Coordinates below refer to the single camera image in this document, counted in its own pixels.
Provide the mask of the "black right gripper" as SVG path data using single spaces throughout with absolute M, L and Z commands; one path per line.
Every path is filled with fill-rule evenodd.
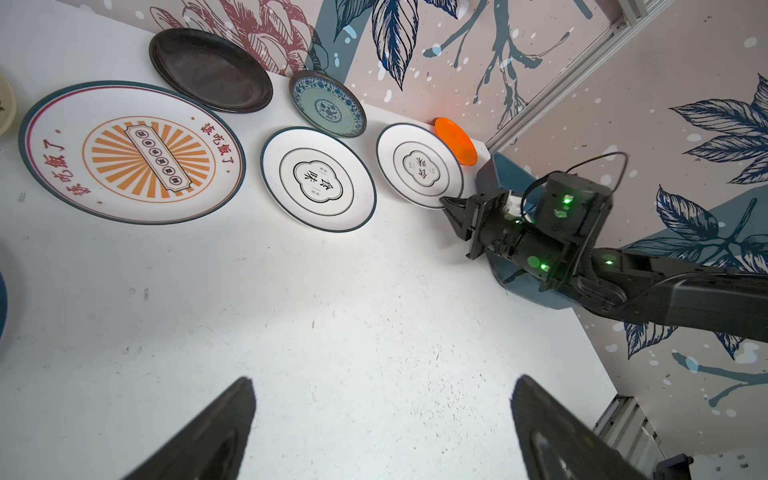
M 508 199 L 507 190 L 497 189 L 467 198 L 443 196 L 440 203 L 456 236 L 470 241 L 468 259 L 493 254 L 539 276 L 539 235 L 532 224 L 507 211 Z

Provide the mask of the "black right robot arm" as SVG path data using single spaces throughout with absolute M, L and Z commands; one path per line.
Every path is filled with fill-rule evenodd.
M 553 309 L 577 305 L 635 325 L 766 341 L 766 275 L 662 257 L 659 245 L 643 253 L 598 248 L 613 206 L 610 188 L 560 171 L 531 186 L 545 188 L 532 218 L 510 212 L 504 189 L 440 200 L 457 236 L 470 243 L 469 259 L 510 265 L 500 284 Z

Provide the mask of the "white plate cloud emblem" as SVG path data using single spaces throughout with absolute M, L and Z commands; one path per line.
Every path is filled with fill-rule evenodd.
M 443 209 L 443 197 L 461 197 L 464 175 L 446 144 L 427 129 L 409 123 L 385 127 L 376 142 L 384 179 L 409 202 Z
M 308 127 L 282 129 L 260 153 L 261 176 L 274 201 L 298 222 L 324 232 L 347 233 L 372 219 L 377 190 L 350 147 Z

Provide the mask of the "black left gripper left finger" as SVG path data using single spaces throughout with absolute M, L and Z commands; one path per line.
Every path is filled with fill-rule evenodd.
M 253 382 L 240 377 L 129 479 L 236 479 L 257 409 Z

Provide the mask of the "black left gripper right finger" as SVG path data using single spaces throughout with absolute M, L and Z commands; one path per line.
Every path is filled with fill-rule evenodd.
M 528 375 L 515 384 L 511 414 L 530 479 L 642 479 Z

